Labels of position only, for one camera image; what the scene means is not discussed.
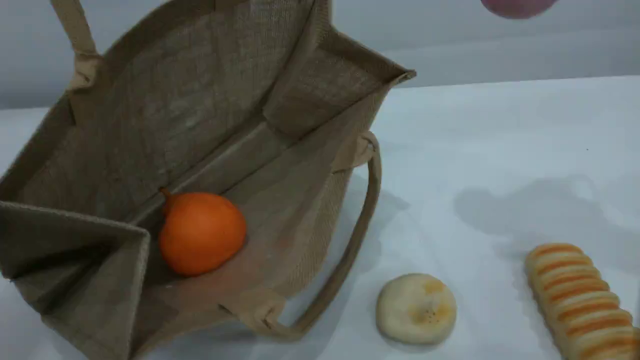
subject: white wall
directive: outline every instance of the white wall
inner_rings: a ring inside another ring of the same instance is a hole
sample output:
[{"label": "white wall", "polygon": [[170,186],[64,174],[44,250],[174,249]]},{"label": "white wall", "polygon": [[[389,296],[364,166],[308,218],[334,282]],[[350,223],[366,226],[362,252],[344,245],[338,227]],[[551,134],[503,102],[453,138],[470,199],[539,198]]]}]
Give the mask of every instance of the white wall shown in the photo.
[{"label": "white wall", "polygon": [[404,86],[640,74],[640,1],[559,0],[507,20],[480,0],[337,0],[337,27],[407,67]]},{"label": "white wall", "polygon": [[[101,51],[163,2],[82,0]],[[334,0],[333,14],[343,32],[417,69],[405,86],[640,74],[638,0],[560,0],[528,21],[480,0]],[[71,70],[48,1],[0,0],[0,108],[52,103]]]}]

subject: fruit stem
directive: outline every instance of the fruit stem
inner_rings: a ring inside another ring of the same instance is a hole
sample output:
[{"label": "fruit stem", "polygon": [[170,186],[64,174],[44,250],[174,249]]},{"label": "fruit stem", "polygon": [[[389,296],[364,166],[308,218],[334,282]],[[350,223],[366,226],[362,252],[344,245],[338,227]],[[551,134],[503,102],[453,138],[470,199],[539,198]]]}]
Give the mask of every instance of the fruit stem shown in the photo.
[{"label": "fruit stem", "polygon": [[169,190],[167,190],[167,188],[159,188],[158,191],[161,192],[164,195],[164,198],[167,201],[169,201],[169,198],[171,197],[171,192],[169,192]]},{"label": "fruit stem", "polygon": [[169,211],[171,210],[171,206],[173,204],[173,195],[165,187],[159,188],[158,191],[164,195],[165,204],[164,204],[163,211],[164,211],[164,214],[167,215],[169,214]]}]

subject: pink object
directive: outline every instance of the pink object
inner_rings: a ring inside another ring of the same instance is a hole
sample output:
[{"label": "pink object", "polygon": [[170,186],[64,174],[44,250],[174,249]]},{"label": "pink object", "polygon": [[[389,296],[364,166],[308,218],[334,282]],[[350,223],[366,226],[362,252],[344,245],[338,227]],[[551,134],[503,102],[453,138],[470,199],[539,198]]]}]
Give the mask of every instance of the pink object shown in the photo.
[{"label": "pink object", "polygon": [[507,19],[528,19],[549,9],[557,0],[482,0],[495,15]]}]

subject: white table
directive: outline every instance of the white table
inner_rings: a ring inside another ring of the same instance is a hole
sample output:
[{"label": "white table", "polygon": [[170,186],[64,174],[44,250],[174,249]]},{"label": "white table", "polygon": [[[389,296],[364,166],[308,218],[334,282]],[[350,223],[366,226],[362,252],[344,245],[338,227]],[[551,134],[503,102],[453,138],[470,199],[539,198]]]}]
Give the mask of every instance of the white table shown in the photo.
[{"label": "white table", "polygon": [[[595,260],[640,325],[640,77],[404,88],[373,127],[383,193],[356,265],[310,334],[295,344],[238,327],[183,336],[161,359],[560,359],[522,274],[527,250],[569,241]],[[0,172],[44,109],[0,111]],[[337,262],[365,190],[349,187],[323,273]],[[382,285],[408,272],[441,278],[460,308],[436,348],[384,340],[374,324]],[[82,359],[0,281],[0,349],[7,359]]]}]

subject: bag handle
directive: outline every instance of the bag handle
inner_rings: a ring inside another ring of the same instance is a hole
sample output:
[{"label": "bag handle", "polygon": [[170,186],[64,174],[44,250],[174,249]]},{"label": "bag handle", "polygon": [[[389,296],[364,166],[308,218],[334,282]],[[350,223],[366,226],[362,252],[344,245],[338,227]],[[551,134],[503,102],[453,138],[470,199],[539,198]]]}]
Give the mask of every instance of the bag handle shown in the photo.
[{"label": "bag handle", "polygon": [[68,90],[90,88],[95,83],[102,57],[95,48],[80,0],[51,0],[51,5],[75,53],[74,75],[67,88]]},{"label": "bag handle", "polygon": [[307,310],[295,321],[292,326],[286,326],[278,321],[278,317],[282,313],[282,309],[286,303],[286,299],[269,289],[260,289],[250,291],[243,297],[247,301],[243,301],[245,309],[252,308],[248,303],[267,304],[259,307],[256,311],[245,313],[236,313],[233,306],[222,307],[223,309],[233,313],[241,322],[256,333],[282,340],[298,340],[302,338],[318,321],[327,307],[331,304],[342,284],[347,278],[353,263],[355,262],[360,246],[364,240],[369,222],[373,217],[381,188],[381,159],[378,150],[378,141],[371,132],[366,132],[361,137],[369,142],[371,152],[366,152],[370,157],[367,164],[369,168],[369,184],[367,185],[367,195],[358,221],[356,222],[351,238],[347,244],[346,250],[340,259],[340,262],[333,270],[333,273],[324,284],[315,299],[309,305]]}]

